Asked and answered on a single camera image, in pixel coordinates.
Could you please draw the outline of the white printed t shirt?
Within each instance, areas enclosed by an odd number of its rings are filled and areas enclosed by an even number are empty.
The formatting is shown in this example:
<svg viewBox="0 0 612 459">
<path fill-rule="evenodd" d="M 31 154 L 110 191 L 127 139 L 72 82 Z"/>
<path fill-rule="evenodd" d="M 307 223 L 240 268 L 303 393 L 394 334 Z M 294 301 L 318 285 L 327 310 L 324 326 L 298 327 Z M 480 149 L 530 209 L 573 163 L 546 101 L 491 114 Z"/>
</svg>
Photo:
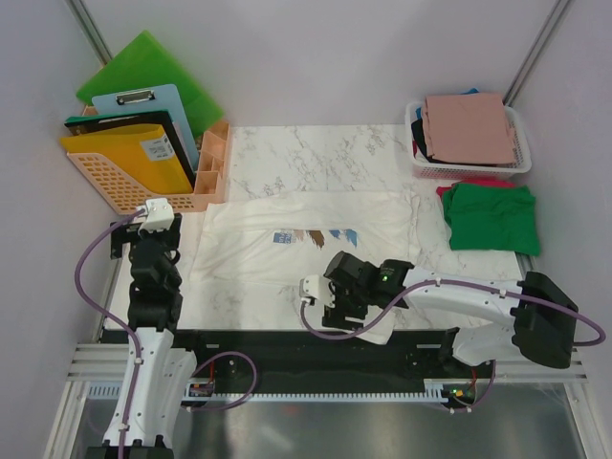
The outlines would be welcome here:
<svg viewBox="0 0 612 459">
<path fill-rule="evenodd" d="M 320 191 L 209 206 L 182 327 L 301 329 L 300 280 L 340 251 L 374 265 L 416 258 L 419 205 L 412 191 Z"/>
</svg>

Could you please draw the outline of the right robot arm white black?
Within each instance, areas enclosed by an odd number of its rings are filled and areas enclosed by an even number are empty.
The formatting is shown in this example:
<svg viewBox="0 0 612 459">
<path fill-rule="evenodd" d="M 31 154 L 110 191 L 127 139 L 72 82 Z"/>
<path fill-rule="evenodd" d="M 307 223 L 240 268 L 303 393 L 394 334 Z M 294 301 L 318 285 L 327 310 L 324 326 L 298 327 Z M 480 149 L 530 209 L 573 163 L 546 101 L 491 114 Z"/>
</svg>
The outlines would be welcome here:
<svg viewBox="0 0 612 459">
<path fill-rule="evenodd" d="M 485 361 L 522 356 L 554 369 L 569 367 L 577 305 L 545 274 L 529 272 L 520 281 L 442 277 L 407 261 L 380 266 L 341 251 L 324 275 L 303 286 L 323 305 L 323 326 L 356 332 L 371 307 L 436 309 L 483 320 L 475 328 L 447 330 L 438 364 L 447 375 L 462 375 Z"/>
</svg>

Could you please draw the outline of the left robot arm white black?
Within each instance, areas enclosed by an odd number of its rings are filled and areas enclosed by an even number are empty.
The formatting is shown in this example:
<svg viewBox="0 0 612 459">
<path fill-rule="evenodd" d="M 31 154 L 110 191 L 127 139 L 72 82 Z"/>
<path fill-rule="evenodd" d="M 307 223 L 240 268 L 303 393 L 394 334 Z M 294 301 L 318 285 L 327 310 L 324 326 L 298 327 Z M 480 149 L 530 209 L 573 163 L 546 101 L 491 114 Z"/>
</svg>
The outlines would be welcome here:
<svg viewBox="0 0 612 459">
<path fill-rule="evenodd" d="M 183 297 L 177 269 L 182 217 L 161 216 L 144 206 L 105 231 L 111 254 L 129 247 L 132 282 L 127 333 L 128 359 L 119 398 L 102 444 L 88 458 L 171 458 L 172 434 L 190 376 L 207 371 L 209 352 L 198 344 L 174 345 Z"/>
</svg>

